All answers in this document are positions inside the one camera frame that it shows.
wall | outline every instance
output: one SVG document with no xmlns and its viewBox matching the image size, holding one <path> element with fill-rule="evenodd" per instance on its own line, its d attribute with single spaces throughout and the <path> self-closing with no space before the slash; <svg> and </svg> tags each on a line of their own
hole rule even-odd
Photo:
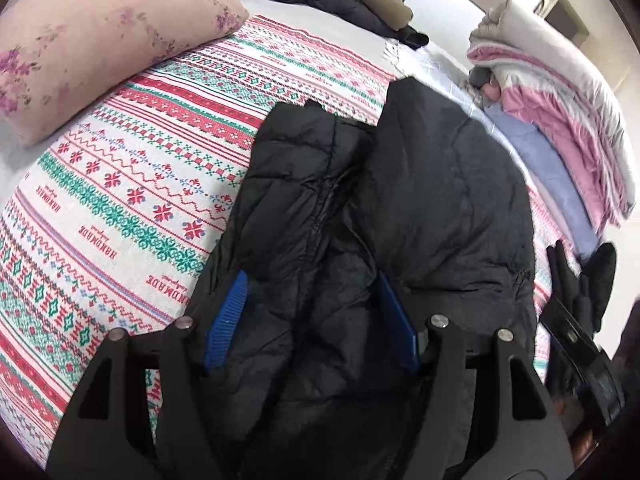
<svg viewBox="0 0 640 480">
<path fill-rule="evenodd" d="M 568 1 L 589 31 L 580 49 L 614 89 L 632 146 L 640 155 L 640 54 L 609 0 Z M 620 229 L 608 228 L 605 238 L 616 245 L 618 268 L 596 342 L 611 356 L 618 348 L 631 307 L 640 296 L 640 206 Z"/>
<path fill-rule="evenodd" d="M 471 68 L 466 59 L 469 33 L 484 11 L 470 0 L 405 0 L 414 12 L 410 25 L 424 32 L 430 41 L 449 52 L 457 61 Z"/>
</svg>

